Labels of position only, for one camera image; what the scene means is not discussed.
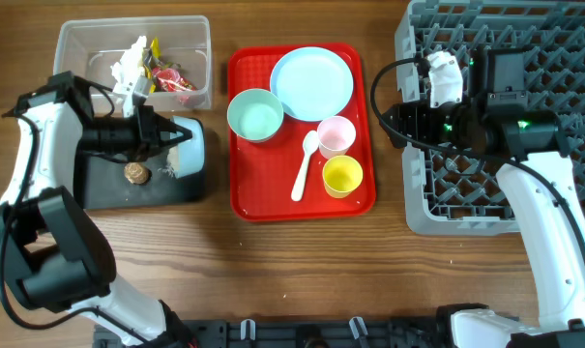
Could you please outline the blue bowl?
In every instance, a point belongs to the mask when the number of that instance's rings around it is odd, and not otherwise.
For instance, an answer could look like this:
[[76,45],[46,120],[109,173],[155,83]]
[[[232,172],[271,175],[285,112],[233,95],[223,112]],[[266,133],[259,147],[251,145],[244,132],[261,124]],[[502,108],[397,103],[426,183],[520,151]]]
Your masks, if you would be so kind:
[[172,121],[192,131],[192,139],[185,140],[178,147],[179,166],[177,179],[200,172],[205,166],[205,137],[202,124],[192,118],[173,116]]

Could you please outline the brown food ball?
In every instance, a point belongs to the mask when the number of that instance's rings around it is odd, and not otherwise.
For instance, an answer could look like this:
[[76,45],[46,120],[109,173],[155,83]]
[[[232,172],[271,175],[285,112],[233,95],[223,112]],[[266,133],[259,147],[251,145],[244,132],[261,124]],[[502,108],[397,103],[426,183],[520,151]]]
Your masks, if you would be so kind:
[[150,170],[140,162],[130,162],[124,166],[124,176],[133,185],[147,183],[150,175]]

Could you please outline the red snack wrapper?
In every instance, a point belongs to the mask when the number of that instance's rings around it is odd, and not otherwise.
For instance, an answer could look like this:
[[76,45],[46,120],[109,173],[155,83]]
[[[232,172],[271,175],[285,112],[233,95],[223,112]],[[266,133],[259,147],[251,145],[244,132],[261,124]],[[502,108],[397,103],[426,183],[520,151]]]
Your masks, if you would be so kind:
[[193,84],[173,68],[153,68],[151,79],[157,92],[176,93],[195,90]]

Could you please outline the white tissue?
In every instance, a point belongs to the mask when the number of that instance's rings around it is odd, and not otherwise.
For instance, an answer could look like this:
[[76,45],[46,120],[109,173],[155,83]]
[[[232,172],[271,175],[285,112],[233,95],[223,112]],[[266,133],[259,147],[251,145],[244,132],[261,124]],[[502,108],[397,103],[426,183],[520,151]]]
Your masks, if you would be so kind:
[[111,74],[116,83],[112,92],[127,94],[127,88],[135,84],[140,76],[146,76],[144,68],[144,54],[147,37],[139,36],[132,46],[125,50],[120,60],[111,66]]

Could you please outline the green bowl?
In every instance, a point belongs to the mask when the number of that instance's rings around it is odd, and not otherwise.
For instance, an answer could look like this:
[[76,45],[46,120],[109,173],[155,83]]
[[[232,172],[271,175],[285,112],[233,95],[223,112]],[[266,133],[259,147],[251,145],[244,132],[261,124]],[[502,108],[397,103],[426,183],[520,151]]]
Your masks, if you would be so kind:
[[229,128],[240,138],[260,143],[271,139],[284,120],[279,99],[264,89],[247,89],[236,95],[227,108]]

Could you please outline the pink cup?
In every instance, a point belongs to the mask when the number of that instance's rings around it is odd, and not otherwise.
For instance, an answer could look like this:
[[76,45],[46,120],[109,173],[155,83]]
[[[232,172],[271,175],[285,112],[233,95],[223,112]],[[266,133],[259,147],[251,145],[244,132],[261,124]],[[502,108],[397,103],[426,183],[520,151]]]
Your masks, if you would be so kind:
[[319,151],[325,159],[344,155],[356,140],[354,124],[342,116],[323,120],[317,127]]

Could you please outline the yellow snack wrapper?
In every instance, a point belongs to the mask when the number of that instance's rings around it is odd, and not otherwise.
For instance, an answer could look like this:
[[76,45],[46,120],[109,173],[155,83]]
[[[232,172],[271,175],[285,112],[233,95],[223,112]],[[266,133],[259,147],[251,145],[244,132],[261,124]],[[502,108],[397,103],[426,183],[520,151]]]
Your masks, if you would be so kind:
[[150,46],[145,49],[145,53],[143,55],[143,67],[148,78],[153,77],[153,68],[162,65],[160,57],[161,50],[159,46],[159,38],[154,37]]

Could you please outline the white rice grains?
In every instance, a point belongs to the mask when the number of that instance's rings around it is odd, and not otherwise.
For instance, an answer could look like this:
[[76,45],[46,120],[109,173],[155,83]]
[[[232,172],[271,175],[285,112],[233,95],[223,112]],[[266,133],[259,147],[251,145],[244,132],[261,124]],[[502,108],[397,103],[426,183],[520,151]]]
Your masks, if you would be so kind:
[[159,168],[158,171],[172,178],[176,178],[178,166],[179,166],[178,147],[174,146],[168,150],[165,166]]

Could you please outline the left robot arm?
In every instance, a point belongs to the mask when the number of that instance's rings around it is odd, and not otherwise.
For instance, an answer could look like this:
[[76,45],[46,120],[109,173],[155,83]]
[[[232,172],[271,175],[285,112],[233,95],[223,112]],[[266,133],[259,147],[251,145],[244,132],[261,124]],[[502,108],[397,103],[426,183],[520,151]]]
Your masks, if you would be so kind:
[[126,346],[194,347],[196,336],[165,302],[119,276],[106,237],[73,197],[77,157],[143,162],[192,140],[193,132],[146,103],[144,77],[131,84],[124,117],[96,115],[97,89],[61,72],[9,111],[20,143],[0,200],[0,303],[24,329],[30,323],[20,308],[46,309],[58,324],[88,318]]

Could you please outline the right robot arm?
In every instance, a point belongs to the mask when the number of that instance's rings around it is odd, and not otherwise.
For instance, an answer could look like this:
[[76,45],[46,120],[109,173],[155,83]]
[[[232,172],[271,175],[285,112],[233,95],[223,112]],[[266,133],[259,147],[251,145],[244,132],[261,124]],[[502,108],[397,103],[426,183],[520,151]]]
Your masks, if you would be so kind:
[[392,141],[494,162],[533,271],[540,310],[525,326],[480,304],[437,311],[443,347],[585,347],[585,217],[557,116],[523,103],[422,101],[376,114]]

